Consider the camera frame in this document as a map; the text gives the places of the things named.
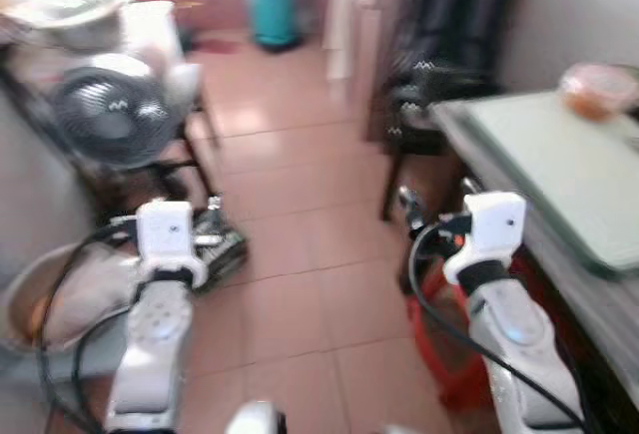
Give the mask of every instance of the white wall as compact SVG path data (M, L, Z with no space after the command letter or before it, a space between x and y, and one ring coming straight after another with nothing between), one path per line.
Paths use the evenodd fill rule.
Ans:
M639 65L639 0L524 0L506 45L502 83L553 88L580 61Z
M0 90L0 294L36 257L90 229L89 206L73 172ZM0 432L40 434L47 410L33 387L3 382L4 361L0 349Z

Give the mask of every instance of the tiled floor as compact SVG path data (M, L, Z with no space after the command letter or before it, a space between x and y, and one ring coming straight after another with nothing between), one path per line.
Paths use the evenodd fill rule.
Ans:
M196 58L222 147L191 132L252 258L196 301L179 432L222 434L271 399L292 434L451 434L394 283L403 226L376 218L385 157L331 97L320 46Z

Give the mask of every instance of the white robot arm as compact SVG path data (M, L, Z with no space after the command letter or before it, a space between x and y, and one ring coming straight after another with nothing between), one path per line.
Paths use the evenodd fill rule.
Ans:
M207 271L196 257L187 202L156 201L137 212L140 284L127 319L127 349L107 407L107 434L176 432L193 308ZM228 434L280 434L284 416L268 402L243 406Z
M507 272L522 241L524 198L500 192L467 195L462 214L442 217L439 225L426 228L415 223L419 203L412 193L404 189L400 195L411 212L406 215L409 225L419 231L412 233L413 254L427 248L427 237L437 239L437 245L455 236L464 238L462 248L454 254L446 252L443 272L448 282L459 284L468 297L472 340L524 373L582 419L579 393L557 354L548 315ZM410 262L415 262L415 255ZM484 361L504 434L583 432L548 396L485 355Z
M509 193L470 195L466 212L425 227L418 203L407 199L407 218L416 237L413 254L428 236L462 234L465 243L448 254L444 273L469 298L470 336L516 371L559 400L579 419L579 395L570 371L554 347L554 329L543 309L519 281L507 274L521 244L525 201ZM152 202L138 211L141 284L127 320L127 349L115 376L106 432L173 433L182 385L182 366L191 330L190 293L206 281L195 256L191 207ZM485 358L498 419L504 434L577 434L574 419L511 370ZM244 406L227 434L281 434L284 418L270 403ZM382 431L405 434L397 427Z

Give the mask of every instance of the cloth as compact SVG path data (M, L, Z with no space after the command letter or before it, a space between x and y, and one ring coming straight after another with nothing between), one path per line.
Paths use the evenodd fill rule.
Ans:
M134 294L136 261L105 247L90 248L56 294L47 339L57 346L68 345L102 317L127 305ZM40 326L45 301L46 297L40 299L33 310L32 337Z

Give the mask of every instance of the dark chair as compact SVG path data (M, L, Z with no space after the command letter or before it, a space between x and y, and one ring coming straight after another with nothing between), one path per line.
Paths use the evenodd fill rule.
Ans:
M407 155L438 156L445 136L428 114L431 103L499 93L494 79L509 0L409 0L395 37L385 85L386 142L392 163L381 218L389 220Z

